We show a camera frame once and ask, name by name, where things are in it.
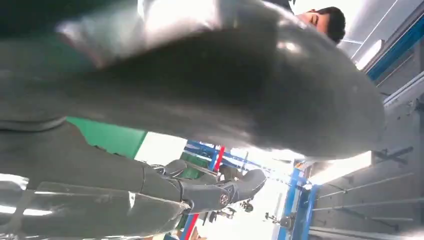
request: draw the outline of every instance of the fluorescent light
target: fluorescent light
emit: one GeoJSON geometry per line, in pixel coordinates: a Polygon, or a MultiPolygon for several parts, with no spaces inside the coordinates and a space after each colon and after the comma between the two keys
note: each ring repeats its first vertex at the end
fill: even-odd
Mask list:
{"type": "MultiPolygon", "coordinates": [[[[2,214],[14,214],[16,211],[16,207],[13,206],[3,206],[0,205],[0,213],[2,214]]],[[[46,210],[37,210],[37,209],[25,209],[25,211],[23,211],[23,215],[27,215],[27,216],[44,216],[44,215],[49,215],[52,214],[52,211],[46,211],[46,210]]]]}
{"type": "Polygon", "coordinates": [[[356,67],[359,70],[362,70],[365,68],[365,66],[371,61],[371,59],[374,58],[377,53],[382,49],[383,46],[383,40],[378,40],[377,42],[372,45],[368,51],[363,55],[363,57],[356,63],[356,67]]]}
{"type": "Polygon", "coordinates": [[[367,151],[354,157],[334,160],[327,169],[312,176],[309,181],[316,185],[328,183],[347,174],[368,167],[371,165],[371,158],[371,151],[367,151]]]}

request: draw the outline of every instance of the green panel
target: green panel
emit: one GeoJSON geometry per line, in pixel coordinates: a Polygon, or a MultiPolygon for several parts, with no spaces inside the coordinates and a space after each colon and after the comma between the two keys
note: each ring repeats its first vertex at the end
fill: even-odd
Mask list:
{"type": "MultiPolygon", "coordinates": [[[[196,157],[196,156],[190,155],[190,154],[185,153],[185,152],[183,152],[181,154],[180,159],[186,160],[187,162],[190,162],[192,164],[195,164],[195,165],[200,166],[200,167],[205,168],[205,169],[207,169],[208,168],[208,165],[209,165],[209,161],[208,160],[205,160],[205,159],[202,159],[200,157],[196,157]]],[[[192,167],[187,167],[181,173],[181,175],[179,177],[180,178],[183,178],[183,179],[197,179],[197,178],[199,178],[202,175],[203,175],[203,172],[201,172],[201,171],[199,171],[197,169],[194,169],[192,167]]]]}
{"type": "Polygon", "coordinates": [[[146,137],[147,131],[117,126],[83,118],[68,117],[76,125],[88,144],[99,146],[109,153],[120,154],[134,159],[146,137]]]}

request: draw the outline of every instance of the person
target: person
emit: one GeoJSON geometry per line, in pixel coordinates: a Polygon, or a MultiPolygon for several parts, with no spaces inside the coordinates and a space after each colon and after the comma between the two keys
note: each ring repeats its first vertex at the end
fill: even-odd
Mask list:
{"type": "MultiPolygon", "coordinates": [[[[293,13],[289,0],[267,0],[272,4],[285,8],[293,13]]],[[[346,18],[343,12],[335,7],[326,7],[319,10],[312,9],[296,15],[302,22],[316,27],[318,32],[326,34],[336,44],[345,36],[346,18]]]]}

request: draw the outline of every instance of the metal bar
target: metal bar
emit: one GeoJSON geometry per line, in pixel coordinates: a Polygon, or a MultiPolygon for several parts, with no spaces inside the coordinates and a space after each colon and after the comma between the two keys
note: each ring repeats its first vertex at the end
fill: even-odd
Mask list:
{"type": "Polygon", "coordinates": [[[338,189],[338,190],[340,190],[341,192],[344,192],[344,193],[347,193],[348,192],[346,189],[341,188],[341,187],[336,186],[336,185],[333,185],[333,184],[330,184],[330,183],[325,183],[324,185],[327,185],[327,186],[330,186],[332,188],[338,189]]]}
{"type": "Polygon", "coordinates": [[[374,219],[372,217],[369,217],[369,216],[367,216],[365,214],[359,213],[359,212],[354,211],[354,210],[351,210],[351,209],[342,208],[342,209],[335,209],[335,210],[336,211],[339,211],[339,212],[342,212],[342,213],[345,213],[345,214],[349,214],[349,215],[355,216],[355,217],[360,218],[360,219],[363,219],[363,220],[373,221],[375,223],[378,223],[378,224],[387,226],[389,228],[392,228],[395,231],[399,228],[397,225],[389,224],[388,222],[385,222],[385,221],[380,220],[380,219],[374,219]]]}
{"type": "Polygon", "coordinates": [[[184,160],[184,161],[185,161],[185,164],[187,164],[187,166],[189,166],[190,168],[194,168],[194,169],[196,169],[196,170],[199,170],[199,171],[200,171],[200,172],[202,172],[202,173],[206,173],[206,174],[210,174],[210,175],[214,175],[214,176],[218,175],[218,174],[217,174],[216,172],[214,172],[214,171],[211,171],[211,170],[206,169],[206,168],[204,168],[204,167],[198,166],[198,165],[193,164],[193,163],[191,163],[191,162],[189,162],[189,161],[186,161],[186,160],[184,160]]]}
{"type": "Polygon", "coordinates": [[[365,202],[365,203],[345,205],[345,206],[331,206],[331,207],[315,208],[313,211],[351,209],[351,208],[371,207],[371,206],[381,206],[381,205],[393,205],[393,204],[417,204],[417,203],[424,203],[424,197],[401,199],[401,200],[392,200],[392,201],[365,202]]]}
{"type": "Polygon", "coordinates": [[[317,227],[317,226],[311,226],[309,233],[312,235],[319,235],[319,233],[334,234],[335,239],[351,239],[351,238],[341,238],[342,236],[361,238],[366,240],[417,240],[418,239],[417,237],[412,237],[412,236],[390,235],[390,234],[377,233],[377,232],[351,231],[351,230],[317,227]]]}
{"type": "Polygon", "coordinates": [[[303,231],[302,231],[302,240],[308,240],[309,239],[309,228],[311,226],[311,222],[312,222],[312,211],[314,209],[314,199],[317,196],[317,192],[318,192],[318,185],[313,185],[312,189],[310,190],[309,193],[309,201],[307,204],[307,211],[306,211],[306,219],[305,222],[303,224],[303,231]]]}
{"type": "Polygon", "coordinates": [[[407,217],[371,217],[372,220],[396,221],[396,222],[413,222],[413,218],[407,217]]]}
{"type": "Polygon", "coordinates": [[[356,40],[347,39],[347,38],[343,38],[341,41],[350,43],[350,44],[359,44],[359,45],[362,45],[364,43],[363,41],[356,41],[356,40]]]}
{"type": "Polygon", "coordinates": [[[209,163],[209,169],[214,169],[214,166],[215,166],[215,162],[217,161],[217,151],[214,151],[213,152],[213,155],[212,155],[212,158],[211,158],[211,161],[210,161],[210,163],[209,163]]]}
{"type": "MultiPolygon", "coordinates": [[[[409,177],[409,176],[412,176],[412,175],[414,175],[414,174],[412,172],[410,172],[410,173],[402,174],[402,175],[399,175],[399,176],[386,178],[386,179],[383,179],[383,180],[380,180],[380,181],[371,182],[371,183],[368,183],[368,184],[365,184],[365,185],[362,185],[362,186],[352,187],[352,188],[346,189],[345,191],[350,192],[352,190],[357,190],[357,189],[366,188],[366,187],[370,187],[370,186],[374,186],[374,185],[378,185],[378,184],[383,184],[383,183],[386,183],[386,182],[390,182],[392,180],[402,179],[402,178],[409,177]]],[[[333,193],[330,193],[330,194],[327,194],[327,195],[322,195],[322,196],[318,197],[317,201],[319,199],[330,197],[330,196],[333,196],[333,195],[344,194],[345,191],[337,191],[337,192],[333,192],[333,193]]]]}
{"type": "MultiPolygon", "coordinates": [[[[298,185],[298,177],[300,174],[300,170],[297,168],[293,169],[293,173],[291,174],[290,187],[287,191],[287,197],[285,199],[284,211],[281,218],[288,216],[292,213],[293,204],[295,201],[295,193],[296,187],[298,185]]],[[[280,227],[278,231],[277,240],[286,240],[287,230],[284,227],[280,227]]]]}
{"type": "Polygon", "coordinates": [[[299,196],[299,203],[294,220],[293,233],[291,239],[301,239],[303,233],[303,225],[305,222],[306,213],[308,211],[308,199],[310,191],[301,191],[299,196]]]}
{"type": "Polygon", "coordinates": [[[249,152],[246,152],[246,156],[244,157],[243,165],[241,166],[242,169],[244,169],[246,167],[246,164],[248,163],[248,157],[249,157],[249,152]]]}
{"type": "Polygon", "coordinates": [[[397,106],[408,103],[424,93],[424,71],[384,100],[384,110],[391,113],[397,106]]]}
{"type": "Polygon", "coordinates": [[[377,158],[380,158],[381,159],[381,161],[378,161],[378,162],[376,162],[374,164],[379,164],[381,162],[392,160],[392,161],[395,161],[397,163],[400,163],[400,164],[404,164],[405,165],[405,164],[408,163],[408,161],[406,161],[405,159],[399,158],[399,157],[402,156],[402,155],[408,154],[408,153],[412,152],[413,150],[414,150],[414,148],[412,146],[410,146],[410,147],[401,149],[399,151],[396,151],[396,152],[394,152],[394,153],[392,153],[390,155],[387,155],[386,153],[380,152],[380,151],[373,151],[374,155],[377,158]]]}
{"type": "Polygon", "coordinates": [[[395,69],[393,69],[393,71],[391,71],[391,73],[389,75],[387,75],[383,80],[381,80],[378,84],[377,87],[380,87],[380,85],[382,85],[388,78],[390,78],[394,73],[396,73],[406,62],[408,62],[408,60],[410,60],[414,55],[411,54],[407,59],[405,59],[399,66],[397,66],[395,69]]]}

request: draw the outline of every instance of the wall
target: wall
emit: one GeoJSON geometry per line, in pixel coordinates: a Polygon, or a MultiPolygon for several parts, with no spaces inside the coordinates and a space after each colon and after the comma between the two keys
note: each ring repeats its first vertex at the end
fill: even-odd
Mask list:
{"type": "MultiPolygon", "coordinates": [[[[423,68],[423,41],[417,43],[404,56],[399,56],[396,65],[388,69],[380,80],[380,90],[391,94],[399,86],[421,71],[423,68]],[[411,56],[407,63],[401,63],[411,56]]],[[[374,151],[387,152],[388,155],[399,150],[413,147],[413,151],[399,156],[400,163],[375,157],[374,164],[343,178],[330,182],[342,189],[351,189],[369,185],[378,181],[403,176],[379,184],[323,197],[316,202],[315,208],[329,208],[366,203],[381,203],[405,199],[424,198],[424,99],[411,99],[409,104],[397,107],[387,116],[383,137],[374,151]]],[[[318,197],[337,192],[332,186],[324,185],[318,197]]],[[[419,202],[377,204],[343,210],[314,211],[314,227],[335,228],[358,232],[376,232],[399,236],[414,236],[424,239],[424,205],[419,202]]]]}

